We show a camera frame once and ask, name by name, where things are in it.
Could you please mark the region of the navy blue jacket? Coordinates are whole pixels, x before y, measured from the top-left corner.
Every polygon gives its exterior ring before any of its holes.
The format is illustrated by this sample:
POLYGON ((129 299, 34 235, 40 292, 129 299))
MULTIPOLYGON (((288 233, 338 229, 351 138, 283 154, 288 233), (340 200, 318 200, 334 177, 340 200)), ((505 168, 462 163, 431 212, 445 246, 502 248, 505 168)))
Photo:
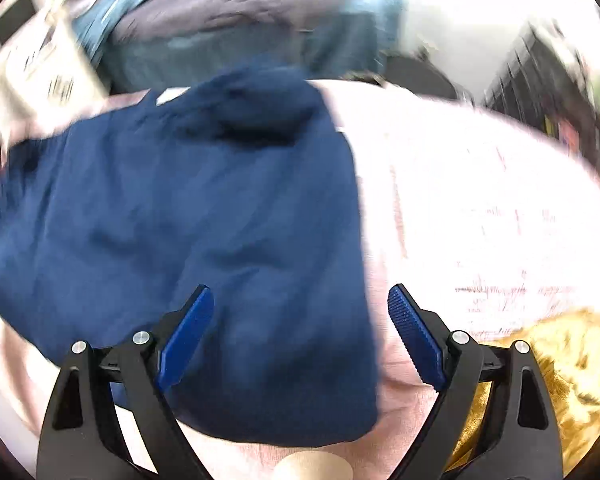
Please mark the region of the navy blue jacket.
POLYGON ((212 437, 367 434, 378 370, 349 144, 300 70, 256 63, 14 145, 0 315, 47 359, 113 346, 199 285, 213 318, 174 414, 212 437))

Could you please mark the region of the yellow garment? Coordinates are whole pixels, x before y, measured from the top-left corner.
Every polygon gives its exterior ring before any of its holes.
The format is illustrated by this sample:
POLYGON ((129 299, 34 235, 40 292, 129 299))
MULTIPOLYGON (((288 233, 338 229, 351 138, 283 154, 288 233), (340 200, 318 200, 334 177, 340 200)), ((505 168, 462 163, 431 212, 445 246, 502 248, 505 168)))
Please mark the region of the yellow garment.
POLYGON ((600 313, 572 310, 529 327, 478 341, 509 347, 527 341, 538 361, 557 419, 566 474, 600 436, 600 313))

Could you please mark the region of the pink bed sheet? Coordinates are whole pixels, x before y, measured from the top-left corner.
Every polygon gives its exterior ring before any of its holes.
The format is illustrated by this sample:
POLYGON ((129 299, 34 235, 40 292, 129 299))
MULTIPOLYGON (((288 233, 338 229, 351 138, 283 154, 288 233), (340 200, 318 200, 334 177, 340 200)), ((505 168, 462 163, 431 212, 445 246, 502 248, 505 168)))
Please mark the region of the pink bed sheet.
POLYGON ((600 178, 582 158, 499 114, 395 86, 324 80, 355 158, 367 296, 381 344, 381 415, 361 440, 317 450, 189 431, 221 479, 383 479, 436 395, 389 320, 402 283, 453 330, 519 330, 572 310, 600 313, 600 178))

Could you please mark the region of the black metal rack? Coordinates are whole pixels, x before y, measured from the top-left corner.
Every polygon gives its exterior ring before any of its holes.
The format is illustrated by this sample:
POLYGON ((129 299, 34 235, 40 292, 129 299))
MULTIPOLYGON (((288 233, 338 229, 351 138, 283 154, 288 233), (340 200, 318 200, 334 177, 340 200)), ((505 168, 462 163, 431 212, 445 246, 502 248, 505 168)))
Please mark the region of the black metal rack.
POLYGON ((528 26, 482 104, 558 140, 600 174, 600 98, 583 56, 559 29, 528 26))

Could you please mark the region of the grey blue duvet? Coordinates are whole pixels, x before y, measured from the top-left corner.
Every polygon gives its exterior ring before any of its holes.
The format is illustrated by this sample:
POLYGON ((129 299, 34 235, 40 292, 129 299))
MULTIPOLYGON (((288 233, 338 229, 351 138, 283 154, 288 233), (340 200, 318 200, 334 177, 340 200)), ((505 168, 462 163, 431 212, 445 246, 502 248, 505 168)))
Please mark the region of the grey blue duvet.
POLYGON ((380 73, 405 0, 95 0, 72 29, 118 93, 188 87, 270 58, 313 79, 380 73))

